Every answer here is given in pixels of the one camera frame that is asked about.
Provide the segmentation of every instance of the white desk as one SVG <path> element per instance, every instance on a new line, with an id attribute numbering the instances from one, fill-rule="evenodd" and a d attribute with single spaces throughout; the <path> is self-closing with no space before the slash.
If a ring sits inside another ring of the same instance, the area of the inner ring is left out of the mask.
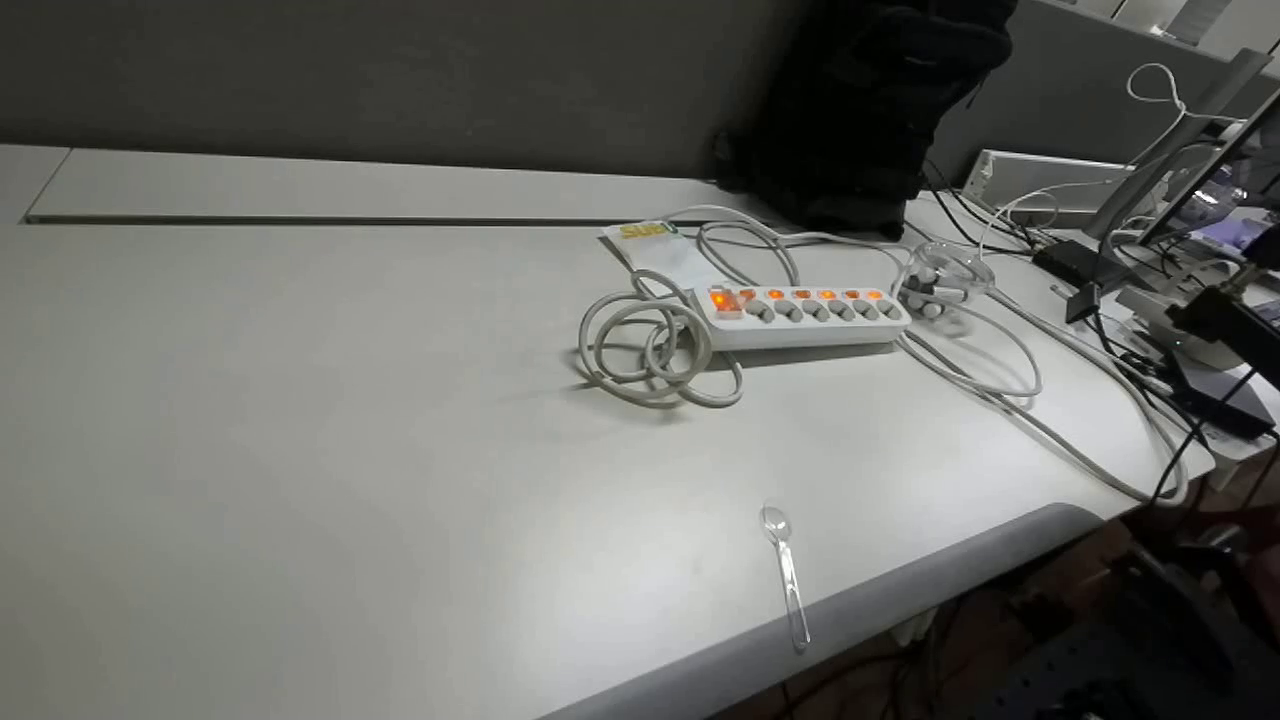
<path id="1" fill-rule="evenodd" d="M 705 715 L 1127 507 L 904 354 L 731 414 L 585 391 L 624 281 L 587 227 L 22 225 L 55 166 L 0 153 L 0 715 Z M 1010 326 L 1038 414 L 1151 490 L 1132 400 Z"/>

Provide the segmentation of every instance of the gray wall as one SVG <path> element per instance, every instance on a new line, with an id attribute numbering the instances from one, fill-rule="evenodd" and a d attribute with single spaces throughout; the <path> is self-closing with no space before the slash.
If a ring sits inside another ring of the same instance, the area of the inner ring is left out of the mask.
<path id="1" fill-rule="evenodd" d="M 980 148 L 1132 161 L 1174 121 L 1174 107 L 1125 98 L 1138 63 L 1169 63 L 1191 107 L 1226 72 L 1210 53 L 1033 0 L 1011 17 L 1011 43 L 1011 62 L 941 124 L 931 161 L 948 180 L 960 180 Z M 1256 81 L 1238 111 L 1262 107 L 1269 94 L 1272 81 Z"/>
<path id="2" fill-rule="evenodd" d="M 807 0 L 0 0 L 0 140 L 702 171 Z M 943 176 L 985 143 L 1132 155 L 1164 107 L 1140 62 L 1210 55 L 1025 0 L 1016 55 L 941 129 Z"/>
<path id="3" fill-rule="evenodd" d="M 1240 49 L 1269 53 L 1275 43 L 1280 43 L 1275 0 L 1230 0 L 1226 17 L 1200 42 L 1200 49 L 1214 55 L 1233 55 Z"/>

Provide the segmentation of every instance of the white cable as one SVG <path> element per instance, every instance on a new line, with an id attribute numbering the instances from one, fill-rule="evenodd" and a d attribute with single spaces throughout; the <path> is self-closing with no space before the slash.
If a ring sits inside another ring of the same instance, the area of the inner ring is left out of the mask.
<path id="1" fill-rule="evenodd" d="M 756 283 L 743 268 L 735 268 L 716 244 L 735 247 L 770 247 L 790 283 L 801 283 L 801 265 L 793 244 L 861 244 L 827 232 L 778 232 L 749 213 L 723 206 L 694 206 L 667 217 L 673 232 L 689 238 L 711 268 L 722 268 L 731 283 Z M 684 289 L 654 268 L 633 268 L 633 260 L 603 241 L 603 247 L 629 268 L 633 294 L 595 300 L 575 330 L 575 373 L 629 404 L 641 410 L 731 410 L 743 398 L 743 369 L 728 359 L 731 388 L 723 398 L 710 398 L 697 384 L 716 359 L 710 322 L 684 297 Z"/>
<path id="2" fill-rule="evenodd" d="M 1164 94 L 1164 98 L 1140 94 L 1138 81 L 1140 81 L 1146 72 L 1159 72 L 1169 94 Z M 1138 99 L 1138 103 L 1159 103 L 1159 107 L 1169 103 L 1169 107 L 1177 107 L 1177 118 L 1169 121 L 1169 129 L 1164 129 L 1146 153 L 1138 153 L 1127 166 L 1146 166 L 1189 118 L 1191 118 L 1191 121 L 1230 121 L 1230 124 L 1238 121 L 1238 118 L 1191 111 L 1189 99 L 1185 99 L 1185 94 L 1179 94 L 1177 72 L 1174 72 L 1169 63 L 1158 63 L 1158 62 L 1138 63 L 1138 69 L 1127 72 L 1125 98 Z"/>
<path id="3" fill-rule="evenodd" d="M 1001 289 L 994 289 L 988 297 L 994 297 L 997 305 L 1005 305 L 1011 318 L 1021 318 L 1021 322 L 1030 322 L 1033 330 L 1041 330 L 1046 335 L 1054 335 L 1054 341 L 1062 341 L 1063 349 L 1071 349 L 1079 359 L 1087 359 L 1087 366 L 1100 369 L 1105 377 L 1112 377 L 1112 380 L 1132 398 L 1132 404 L 1146 414 L 1147 429 L 1158 429 L 1158 438 L 1169 444 L 1169 454 L 1177 450 L 1177 440 L 1169 440 L 1169 431 L 1164 431 L 1164 423 L 1158 421 L 1158 414 L 1159 414 L 1164 421 L 1174 421 L 1174 423 L 1179 423 L 1179 421 L 1177 421 L 1174 414 L 1164 414 L 1164 410 L 1151 410 L 1151 404 L 1140 398 L 1140 388 L 1138 388 L 1125 373 L 1117 373 L 1096 349 L 1087 349 L 1087 343 L 1079 343 L 1076 335 L 1067 335 L 1067 332 L 1046 326 L 1041 318 L 1025 313 L 1025 307 L 1021 307 L 1010 294 L 1001 294 Z M 1177 474 L 1174 490 L 1169 490 L 1159 500 L 1179 505 L 1185 496 L 1189 496 L 1189 476 Z"/>
<path id="4" fill-rule="evenodd" d="M 941 213 L 958 225 L 958 232 L 966 232 L 960 227 L 960 217 L 943 206 L 943 197 L 952 197 L 960 208 L 966 208 L 966 217 L 972 217 L 972 219 L 980 219 L 985 225 L 985 232 L 972 232 L 968 227 L 968 238 L 972 238 L 972 244 L 980 247 L 977 258 L 985 260 L 988 251 L 1030 251 L 1025 244 L 1005 244 L 1005 241 L 1021 241 L 1011 227 L 1016 227 L 1016 219 L 1010 217 L 985 217 L 988 208 L 980 208 L 980 206 L 972 206 L 966 191 L 936 191 L 931 190 L 931 200 L 941 206 Z"/>
<path id="5" fill-rule="evenodd" d="M 620 341 L 624 330 L 647 330 L 644 341 Z M 607 366 L 607 354 L 633 354 L 636 369 L 624 373 Z M 647 268 L 633 271 L 629 297 L 603 297 L 595 300 L 582 330 L 575 330 L 575 373 L 629 404 L 641 410 L 677 410 L 677 404 L 702 404 L 702 410 L 731 410 L 743 398 L 743 369 L 728 359 L 731 388 L 728 398 L 697 391 L 694 380 L 711 369 L 711 332 L 702 322 L 702 313 L 684 300 L 684 294 Z"/>
<path id="6" fill-rule="evenodd" d="M 1033 400 L 1033 398 L 1041 398 L 1046 391 L 1046 373 L 1041 373 L 1041 359 L 1038 359 L 1038 354 L 1011 332 L 1011 330 L 1005 330 L 1005 326 L 997 326 L 994 318 L 985 318 L 985 313 L 977 313 L 977 307 L 960 307 L 966 318 L 972 318 L 972 322 L 980 322 L 980 326 L 988 326 L 988 330 L 997 330 L 1001 335 L 1010 335 L 1016 349 L 1021 349 L 1021 355 L 1030 359 L 1030 369 L 1033 369 L 1033 384 L 1030 388 L 1001 388 L 1001 384 L 985 384 L 985 380 L 977 380 L 972 373 L 958 373 L 960 366 L 958 359 L 948 359 L 923 332 L 907 332 L 907 341 L 912 343 L 921 343 L 921 354 L 923 355 L 917 355 L 921 366 L 930 366 L 931 373 L 941 373 L 941 377 L 948 377 L 952 384 L 966 384 L 968 391 L 994 391 L 994 398 L 1005 398 L 1005 400 Z"/>
<path id="7" fill-rule="evenodd" d="M 861 238 L 838 238 L 838 232 L 780 232 L 780 227 L 774 227 L 774 225 L 763 225 L 763 219 L 756 219 L 756 217 L 749 217 L 749 213 L 741 213 L 741 208 L 723 208 L 723 206 L 689 206 L 689 208 L 680 208 L 680 213 L 667 213 L 664 217 L 667 225 L 680 225 L 680 219 L 702 219 L 705 227 L 697 227 L 697 244 L 702 244 L 702 251 L 710 258 L 710 265 L 716 265 L 728 281 L 735 281 L 735 283 L 756 283 L 749 271 L 741 271 L 735 265 L 728 265 L 722 251 L 716 251 L 716 244 L 728 244 L 728 247 L 770 247 L 778 260 L 780 260 L 780 268 L 784 268 L 784 276 L 790 276 L 790 283 L 798 289 L 801 283 L 801 265 L 798 265 L 798 258 L 793 258 L 793 247 L 807 247 L 807 244 L 849 244 L 849 247 L 869 247 L 869 251 L 879 251 L 879 258 L 888 258 L 894 260 L 894 268 L 895 268 L 895 276 L 894 276 L 894 283 L 888 283 L 888 294 L 895 297 L 895 289 L 904 283 L 904 276 L 907 276 L 907 265 L 895 258 L 895 251 L 888 251 L 886 247 L 886 241 L 861 241 Z M 731 241 L 731 238 L 716 238 L 716 227 L 735 227 L 735 232 L 749 232 L 749 238 L 756 238 L 761 244 L 743 244 L 743 241 Z"/>
<path id="8" fill-rule="evenodd" d="M 1076 191 L 1076 190 L 1112 190 L 1117 180 L 1079 180 L 1079 184 L 1046 184 L 997 208 L 997 219 L 1011 219 L 1011 213 L 1038 197 Z"/>
<path id="9" fill-rule="evenodd" d="M 930 238 L 923 227 L 912 225 L 912 232 L 923 241 L 923 258 L 917 251 L 917 268 L 923 265 L 930 271 L 941 271 L 941 268 L 966 268 L 972 289 L 994 289 L 997 283 L 997 271 L 994 265 L 985 265 L 980 251 L 972 251 L 968 244 L 960 241 L 936 241 Z"/>
<path id="10" fill-rule="evenodd" d="M 1107 474 L 1105 465 L 1096 465 L 1084 450 L 1076 450 L 1067 438 L 1062 438 L 1056 429 L 1049 429 L 1038 414 L 1021 410 L 1011 398 L 1005 391 L 988 391 L 980 388 L 960 366 L 952 366 L 948 355 L 941 355 L 941 366 L 931 366 L 930 355 L 921 355 L 921 349 L 907 343 L 907 355 L 921 359 L 930 373 L 943 377 L 948 384 L 966 388 L 968 398 L 1033 423 L 1041 438 L 1049 438 L 1056 450 L 1063 450 L 1071 462 L 1079 462 L 1096 479 L 1105 479 L 1107 490 L 1117 490 L 1127 500 L 1147 500 L 1147 491 L 1125 484 L 1117 474 Z"/>

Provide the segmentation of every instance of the power strip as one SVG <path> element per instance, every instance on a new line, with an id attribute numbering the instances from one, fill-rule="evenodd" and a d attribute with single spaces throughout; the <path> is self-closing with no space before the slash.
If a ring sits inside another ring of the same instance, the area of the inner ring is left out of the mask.
<path id="1" fill-rule="evenodd" d="M 912 318 L 886 289 L 694 294 L 716 354 L 901 343 Z"/>

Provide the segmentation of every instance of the electrical cable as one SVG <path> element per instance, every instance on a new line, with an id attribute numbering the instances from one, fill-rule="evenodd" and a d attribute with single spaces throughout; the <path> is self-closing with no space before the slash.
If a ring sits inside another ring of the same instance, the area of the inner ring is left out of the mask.
<path id="1" fill-rule="evenodd" d="M 972 206 L 966 191 L 958 191 L 958 190 L 943 190 L 943 169 L 936 169 L 936 161 L 931 155 L 923 155 L 923 169 L 931 171 L 931 191 L 948 191 L 972 219 L 980 219 L 980 225 L 988 225 L 988 227 L 997 227 L 997 232 L 1005 232 L 1005 238 L 1011 238 L 1011 241 L 1025 241 L 1030 247 L 1038 247 L 1038 238 L 1030 232 L 1030 227 L 1021 227 L 1011 217 L 1010 219 L 1001 219 L 1001 217 L 988 217 L 980 206 Z"/>
<path id="2" fill-rule="evenodd" d="M 1266 484 L 1269 484 L 1269 476 L 1272 476 L 1272 469 L 1275 469 L 1275 462 L 1280 462 L 1280 438 L 1272 431 L 1272 456 L 1269 456 L 1269 465 L 1266 465 L 1266 474 L 1251 479 L 1251 490 L 1249 490 L 1249 496 L 1245 496 L 1245 505 L 1240 505 L 1240 512 L 1249 512 L 1251 507 L 1251 500 L 1266 491 Z"/>
<path id="3" fill-rule="evenodd" d="M 1158 410 L 1147 410 L 1147 400 L 1140 398 L 1140 388 L 1132 388 L 1132 380 L 1127 380 L 1125 373 L 1117 373 L 1107 359 L 1100 359 L 1100 355 L 1087 354 L 1084 343 L 1067 341 L 1063 332 L 1056 332 L 1056 330 L 1046 326 L 1041 318 L 1025 313 L 1025 307 L 1021 307 L 1010 294 L 1001 294 L 997 283 L 985 283 L 985 289 L 988 289 L 988 297 L 994 297 L 997 305 L 1005 305 L 1005 307 L 1016 313 L 1021 322 L 1038 326 L 1041 332 L 1056 335 L 1056 341 L 1067 343 L 1076 355 L 1084 355 L 1087 366 L 1096 366 L 1100 373 L 1107 373 L 1107 377 L 1138 400 L 1138 410 L 1146 414 L 1147 429 L 1158 429 L 1159 440 L 1174 444 L 1174 440 L 1164 438 L 1159 421 L 1151 415 Z M 968 377 L 960 366 L 952 366 L 952 359 L 943 359 L 943 355 L 936 355 L 936 354 L 930 354 L 930 349 L 912 349 L 912 343 L 907 343 L 907 354 L 912 354 L 912 359 L 921 359 L 930 373 L 941 373 L 943 380 Z M 994 410 L 1001 410 L 1001 414 L 1010 414 L 1010 415 L 1016 415 L 1016 421 L 1025 421 L 1025 423 L 1033 423 L 1046 440 L 1054 440 L 1056 450 L 1063 450 L 1071 462 L 1079 462 L 1091 476 L 1100 476 L 1100 479 L 1105 479 L 1107 490 L 1117 490 L 1122 496 L 1127 496 L 1127 500 L 1147 500 L 1147 491 L 1125 484 L 1125 479 L 1112 476 L 1105 465 L 1096 465 L 1087 454 L 1079 454 L 1067 438 L 1062 438 L 1062 431 L 1049 429 L 1041 415 L 1033 415 L 1030 410 L 1021 410 L 1016 398 L 985 391 L 985 388 L 977 388 L 972 377 L 960 380 L 958 388 L 972 391 L 977 400 L 985 400 L 985 404 L 994 404 Z M 1159 500 L 1179 505 L 1179 500 L 1185 500 L 1185 484 L 1177 484 L 1174 491 L 1159 491 Z"/>
<path id="4" fill-rule="evenodd" d="M 1100 313 L 1096 313 L 1091 330 L 1096 330 L 1105 354 L 1112 355 L 1117 373 L 1125 373 L 1132 384 L 1140 384 L 1140 391 L 1147 398 L 1147 404 L 1159 400 L 1169 414 L 1177 414 L 1177 415 L 1185 421 L 1185 429 L 1191 431 L 1191 440 L 1197 440 L 1206 454 L 1216 456 L 1216 450 L 1214 450 L 1210 438 L 1206 438 L 1206 423 L 1197 423 L 1174 398 L 1164 398 L 1164 391 L 1158 391 L 1158 388 L 1146 388 L 1147 380 L 1146 380 L 1140 373 L 1132 373 L 1132 369 L 1122 366 L 1122 354 L 1112 349 Z M 1210 491 L 1210 479 L 1197 484 L 1197 496 L 1189 496 L 1179 520 L 1200 512 L 1206 491 Z"/>
<path id="5" fill-rule="evenodd" d="M 1230 388 L 1230 398 L 1221 398 L 1216 404 L 1230 404 L 1251 377 L 1256 377 L 1256 373 L 1240 377 L 1240 380 Z M 1185 462 L 1185 454 L 1197 444 L 1197 438 L 1206 431 L 1206 423 L 1210 423 L 1210 421 L 1200 415 L 1200 421 L 1191 423 L 1191 431 L 1185 438 L 1185 444 L 1174 454 L 1174 462 L 1164 465 L 1159 484 L 1158 484 L 1158 491 L 1147 496 L 1147 505 L 1159 500 L 1174 469 L 1177 469 L 1177 465 Z"/>
<path id="6" fill-rule="evenodd" d="M 936 208 L 948 217 L 948 225 L 966 238 L 966 244 L 972 244 L 972 247 L 980 247 L 980 251 L 994 251 L 994 258 L 1033 258 L 1030 247 L 1005 247 L 1005 244 L 985 244 L 985 241 L 977 241 L 977 238 L 960 225 L 960 217 L 952 213 L 952 206 L 943 200 L 943 191 L 936 191 L 936 190 L 930 190 L 930 191 L 931 191 Z"/>
<path id="7" fill-rule="evenodd" d="M 1105 354 L 1117 359 L 1117 349 L 1112 349 L 1112 335 L 1107 335 L 1107 330 L 1105 330 L 1105 313 L 1100 313 L 1100 307 L 1091 313 L 1091 332 L 1096 332 L 1096 341 L 1105 343 Z"/>
<path id="8" fill-rule="evenodd" d="M 1146 265 L 1140 258 L 1132 258 L 1132 251 L 1117 241 L 1117 232 L 1122 232 L 1122 227 L 1107 232 L 1112 251 L 1125 258 L 1127 265 Z"/>
<path id="9" fill-rule="evenodd" d="M 694 206 L 667 217 L 667 227 L 677 238 L 689 238 L 702 258 L 722 268 L 731 283 L 756 283 L 743 268 L 735 268 L 716 244 L 735 244 L 735 247 L 770 247 L 778 265 L 784 268 L 790 283 L 801 283 L 801 265 L 793 247 L 801 244 L 861 244 L 877 247 L 869 241 L 849 241 L 849 238 L 827 238 L 827 232 L 778 232 L 763 219 L 723 208 L 723 206 Z M 735 227 L 749 232 L 749 241 L 723 241 L 716 227 Z M 603 241 L 603 247 L 629 268 L 633 294 L 603 297 L 595 300 L 575 330 L 575 354 L 574 369 L 592 384 L 611 391 L 616 400 L 641 404 L 641 410 L 680 410 L 680 404 L 702 404 L 702 410 L 731 410 L 743 398 L 743 369 L 741 359 L 723 355 L 711 349 L 711 330 L 702 318 L 702 307 L 689 300 L 689 294 L 654 271 L 654 268 L 633 268 L 633 260 Z M 904 281 L 904 260 L 879 247 L 894 268 L 894 297 Z M 711 373 L 716 355 L 728 369 L 728 391 L 702 391 L 694 388 L 705 373 Z"/>
<path id="10" fill-rule="evenodd" d="M 756 244 L 743 244 L 743 241 L 731 241 L 731 238 L 716 238 L 716 227 L 735 227 L 735 232 L 756 238 L 780 260 L 780 268 L 790 271 L 793 289 L 801 283 L 801 268 L 793 260 L 793 247 L 807 247 L 807 244 L 849 244 L 849 247 L 869 247 L 869 251 L 888 258 L 894 268 L 895 268 L 888 294 L 895 294 L 904 271 L 907 271 L 907 265 L 895 251 L 888 251 L 879 241 L 838 238 L 838 232 L 780 232 L 780 227 L 770 227 L 763 219 L 756 219 L 756 217 L 749 217 L 741 208 L 723 208 L 723 206 L 689 206 L 680 213 L 667 213 L 664 219 L 677 225 L 677 227 L 684 219 L 697 219 L 702 251 L 710 258 L 710 265 L 716 265 L 735 283 L 756 283 L 756 281 L 749 271 L 741 271 L 735 265 L 728 265 L 723 251 L 716 251 L 716 244 L 728 244 L 728 247 L 756 247 Z"/>
<path id="11" fill-rule="evenodd" d="M 1164 94 L 1164 98 L 1140 94 L 1138 81 L 1140 81 L 1146 72 L 1159 72 L 1169 94 Z M 1169 63 L 1158 63 L 1158 62 L 1138 63 L 1138 69 L 1127 72 L 1125 98 L 1138 99 L 1138 103 L 1177 107 L 1177 118 L 1169 121 L 1169 129 L 1164 129 L 1147 148 L 1140 148 L 1127 166 L 1146 166 L 1189 118 L 1191 118 L 1191 121 L 1230 121 L 1230 124 L 1238 121 L 1238 118 L 1191 111 L 1189 99 L 1185 99 L 1185 94 L 1179 94 L 1177 72 L 1174 72 Z"/>
<path id="12" fill-rule="evenodd" d="M 784 691 L 784 720 L 793 720 L 798 715 L 798 700 L 793 700 L 793 689 L 790 684 L 780 684 L 780 691 Z"/>
<path id="13" fill-rule="evenodd" d="M 805 691 L 798 691 L 798 695 L 793 695 L 793 689 L 784 684 L 790 695 L 793 695 L 793 709 L 784 709 L 778 720 L 784 720 L 790 714 L 801 714 L 801 709 L 812 703 L 824 689 L 849 679 L 849 674 L 877 668 L 877 664 L 894 664 L 894 662 L 904 662 L 904 656 L 907 656 L 907 654 L 865 656 L 865 662 L 849 664 L 846 674 L 832 674 L 832 678 L 818 679 L 812 689 L 805 689 Z"/>
<path id="14" fill-rule="evenodd" d="M 941 629 L 936 633 L 930 633 L 930 650 L 923 650 L 923 709 L 930 709 L 930 715 L 936 715 L 941 709 L 941 656 L 943 656 L 943 650 L 948 650 L 948 641 L 952 641 L 952 629 L 960 625 L 960 613 L 966 613 L 966 599 L 968 595 L 958 595 L 952 605 L 948 605 L 948 618 L 941 622 Z"/>
<path id="15" fill-rule="evenodd" d="M 895 664 L 895 668 L 894 668 L 894 678 L 888 678 L 888 700 L 886 700 L 879 720 L 904 720 L 904 691 L 901 691 L 901 678 L 904 678 L 904 664 Z"/>
<path id="16" fill-rule="evenodd" d="M 1063 349 L 1071 349 L 1079 359 L 1087 359 L 1087 366 L 1100 369 L 1105 377 L 1112 377 L 1112 380 L 1138 400 L 1138 410 L 1146 414 L 1147 429 L 1174 450 L 1174 440 L 1164 438 L 1164 429 L 1159 429 L 1159 421 L 1158 421 L 1159 410 L 1151 410 L 1151 404 L 1140 398 L 1140 388 L 1138 388 L 1125 373 L 1117 373 L 1100 354 L 1091 354 L 1087 343 L 1063 335 L 1062 330 L 1046 326 L 1041 318 L 1025 313 L 1010 294 L 988 289 L 988 297 L 994 297 L 997 305 L 1005 305 L 1011 318 L 1021 318 L 1021 322 L 1030 322 L 1033 330 L 1041 330 L 1046 335 L 1054 335 L 1054 341 L 1062 341 Z M 1011 414 L 1016 414 L 1021 421 L 1030 421 L 1033 429 L 1049 431 L 1049 440 L 1056 440 L 1063 454 L 1071 454 L 1079 465 L 1087 465 L 1107 490 L 1117 490 L 1117 491 L 1125 491 L 1125 496 L 1132 496 L 1132 500 L 1147 500 L 1147 491 L 1138 491 L 1132 484 L 1125 484 L 1122 476 L 1112 476 L 1107 469 L 1100 469 L 1096 462 L 1087 462 L 1076 444 L 1067 444 L 1063 438 L 1056 438 L 1056 431 L 1054 431 L 1049 423 L 1041 423 L 1033 414 L 1016 410 L 1016 404 L 1011 404 Z M 1177 479 L 1177 490 L 1158 490 L 1158 496 L 1169 500 L 1169 505 L 1179 505 L 1179 500 L 1189 496 L 1189 490 Z"/>
<path id="17" fill-rule="evenodd" d="M 1079 191 L 1079 190 L 1112 190 L 1112 184 L 1117 184 L 1117 180 L 1046 184 L 1046 190 L 1033 190 L 1033 191 L 1025 191 L 1025 197 L 1001 206 L 997 217 L 1001 217 L 1005 225 L 1011 225 L 1011 213 L 1016 213 L 1021 206 L 1038 200 L 1038 197 Z"/>
<path id="18" fill-rule="evenodd" d="M 694 388 L 694 380 L 711 369 L 716 354 L 711 332 L 689 297 L 667 276 L 647 268 L 633 268 L 633 289 L 636 294 L 603 297 L 585 313 L 575 330 L 575 373 L 592 388 L 641 410 L 677 410 L 684 400 L 702 410 L 731 410 L 743 398 L 743 369 L 731 355 L 723 355 L 731 373 L 731 388 L 723 398 Z M 624 330 L 647 330 L 647 335 L 616 341 Z M 607 354 L 633 354 L 636 369 L 611 369 Z"/>
<path id="19" fill-rule="evenodd" d="M 1033 388 L 1001 388 L 1001 384 L 985 384 L 972 373 L 966 373 L 958 359 L 948 359 L 923 332 L 907 330 L 907 341 L 921 343 L 921 355 L 912 354 L 917 366 L 931 369 L 936 377 L 943 377 L 948 384 L 960 384 L 966 391 L 985 391 L 985 398 L 1005 398 L 1005 400 L 1033 400 L 1046 391 L 1046 377 L 1041 377 L 1041 359 L 1038 354 L 1005 326 L 997 326 L 994 318 L 977 313 L 977 307 L 960 307 L 966 318 L 997 330 L 1001 335 L 1010 335 L 1021 355 L 1033 369 Z"/>
<path id="20" fill-rule="evenodd" d="M 994 265 L 985 265 L 980 258 L 966 258 L 968 244 L 931 241 L 921 225 L 904 225 L 904 227 L 912 227 L 923 241 L 923 247 L 917 251 L 917 271 L 923 268 L 930 276 L 936 276 L 943 268 L 966 268 L 968 281 L 972 281 L 968 289 L 994 289 L 997 283 Z"/>

